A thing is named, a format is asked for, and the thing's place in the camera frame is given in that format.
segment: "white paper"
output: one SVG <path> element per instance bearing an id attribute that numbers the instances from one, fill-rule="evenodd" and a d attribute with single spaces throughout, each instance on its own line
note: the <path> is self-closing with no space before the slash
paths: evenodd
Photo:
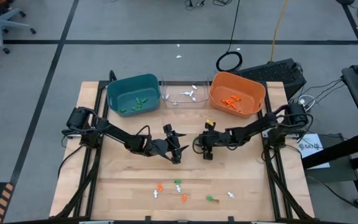
<path id="1" fill-rule="evenodd" d="M 323 150 L 323 145 L 321 145 L 320 138 L 318 134 L 306 134 L 303 136 L 303 139 L 298 143 L 299 149 L 302 153 L 302 158 L 308 157 L 316 152 Z M 329 163 L 320 164 L 309 169 L 321 169 L 329 168 Z"/>

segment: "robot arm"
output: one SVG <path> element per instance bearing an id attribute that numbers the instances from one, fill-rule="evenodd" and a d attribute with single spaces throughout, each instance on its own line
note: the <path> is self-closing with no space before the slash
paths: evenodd
<path id="1" fill-rule="evenodd" d="M 285 115 L 278 115 L 281 111 L 284 111 Z M 283 121 L 279 123 L 278 118 L 283 118 Z M 252 136 L 268 129 L 269 144 L 273 147 L 282 147 L 285 145 L 285 136 L 288 133 L 303 128 L 307 124 L 308 118 L 302 105 L 283 105 L 246 127 L 226 128 L 223 133 L 215 131 L 216 123 L 209 121 L 205 123 L 207 131 L 203 131 L 195 140 L 198 140 L 196 145 L 203 150 L 201 152 L 203 158 L 212 160 L 212 147 L 226 146 L 230 150 L 235 150 L 238 146 L 249 142 Z"/>
<path id="2" fill-rule="evenodd" d="M 94 126 L 90 126 L 88 122 L 91 115 L 93 115 L 92 119 L 95 120 Z M 95 111 L 85 107 L 74 108 L 66 126 L 68 129 L 63 130 L 62 134 L 65 136 L 80 134 L 80 145 L 82 146 L 90 148 L 99 147 L 100 136 L 106 135 L 123 143 L 124 147 L 133 154 L 146 157 L 160 155 L 173 164 L 180 163 L 181 152 L 188 147 L 180 147 L 178 137 L 184 136 L 184 134 L 178 134 L 173 131 L 171 124 L 163 127 L 164 133 L 167 135 L 165 140 L 152 140 L 149 126 L 144 126 L 137 134 L 132 135 L 114 126 L 107 119 L 99 117 Z M 145 128 L 148 128 L 149 134 L 139 134 Z M 172 153 L 172 158 L 165 155 L 167 152 Z"/>

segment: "white cable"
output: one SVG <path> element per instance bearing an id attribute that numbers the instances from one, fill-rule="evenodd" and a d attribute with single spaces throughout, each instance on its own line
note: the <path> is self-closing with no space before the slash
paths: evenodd
<path id="1" fill-rule="evenodd" d="M 307 112 L 308 110 L 310 110 L 311 109 L 311 107 L 316 103 L 316 98 L 314 97 L 314 96 L 311 96 L 311 95 L 301 95 L 301 96 L 299 96 L 299 100 L 298 100 L 298 102 L 300 102 L 301 101 L 301 99 L 302 99 L 302 97 L 310 97 L 310 98 L 312 98 L 313 99 L 313 102 L 312 102 L 312 104 L 310 105 L 310 107 L 309 108 L 307 108 L 307 109 L 305 109 L 305 111 Z"/>

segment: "clear plastic bin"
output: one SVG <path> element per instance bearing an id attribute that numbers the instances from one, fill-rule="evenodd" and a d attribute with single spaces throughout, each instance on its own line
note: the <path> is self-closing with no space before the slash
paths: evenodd
<path id="1" fill-rule="evenodd" d="M 161 81 L 161 98 L 167 108 L 202 108 L 209 100 L 209 80 L 206 77 L 205 81 L 198 82 L 177 82 L 177 81 Z M 193 101 L 190 96 L 181 93 L 193 91 L 193 96 L 196 101 Z"/>

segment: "black floor stripe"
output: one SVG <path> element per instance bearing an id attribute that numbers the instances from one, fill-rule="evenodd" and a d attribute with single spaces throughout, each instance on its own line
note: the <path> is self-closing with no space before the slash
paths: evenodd
<path id="1" fill-rule="evenodd" d="M 356 28 L 357 25 L 356 25 L 356 22 L 354 21 L 354 18 L 353 18 L 353 16 L 352 16 L 352 13 L 351 13 L 351 11 L 349 10 L 349 7 L 348 7 L 348 6 L 342 5 L 342 7 L 343 7 L 343 10 L 345 11 L 347 20 L 348 20 L 349 23 L 351 24 L 351 27 L 352 27 L 353 32 L 354 32 L 354 35 L 356 35 L 357 40 L 358 40 L 358 31 L 357 31 L 357 28 Z"/>
<path id="2" fill-rule="evenodd" d="M 59 45 L 57 46 L 55 55 L 53 56 L 53 60 L 51 62 L 48 75 L 45 79 L 44 86 L 42 87 L 42 91 L 40 94 L 40 98 L 38 99 L 37 106 L 35 107 L 34 114 L 32 116 L 29 129 L 27 130 L 27 134 L 25 135 L 24 142 L 19 154 L 19 157 L 17 158 L 15 168 L 13 170 L 12 176 L 11 176 L 11 183 L 16 186 L 17 181 L 19 180 L 19 176 L 22 172 L 22 168 L 24 165 L 25 158 L 27 157 L 27 153 L 30 148 L 31 140 L 33 138 L 35 128 L 37 127 L 38 120 L 41 115 L 42 108 L 44 107 L 45 99 L 48 95 L 49 87 L 52 82 L 53 75 L 56 70 L 57 63 L 59 61 L 60 55 L 62 54 L 62 49 L 64 46 L 64 40 L 67 38 L 68 30 L 71 26 L 71 22 L 73 21 L 74 13 L 77 8 L 79 0 L 74 0 L 73 5 L 71 6 L 70 13 L 68 15 L 65 27 L 63 29 L 62 36 L 60 37 Z"/>
<path id="3" fill-rule="evenodd" d="M 233 44 L 271 45 L 272 40 L 233 40 Z M 59 44 L 60 40 L 5 40 L 5 44 Z M 230 44 L 230 40 L 64 40 L 78 45 L 144 45 L 144 44 Z M 276 40 L 276 45 L 358 45 L 358 40 Z"/>
<path id="4" fill-rule="evenodd" d="M 4 44 L 59 44 L 60 40 L 4 40 Z"/>
<path id="5" fill-rule="evenodd" d="M 271 45 L 272 40 L 233 40 L 233 44 Z M 230 44 L 230 40 L 66 40 L 65 44 L 142 45 L 142 44 Z M 276 40 L 276 45 L 358 45 L 358 40 Z"/>

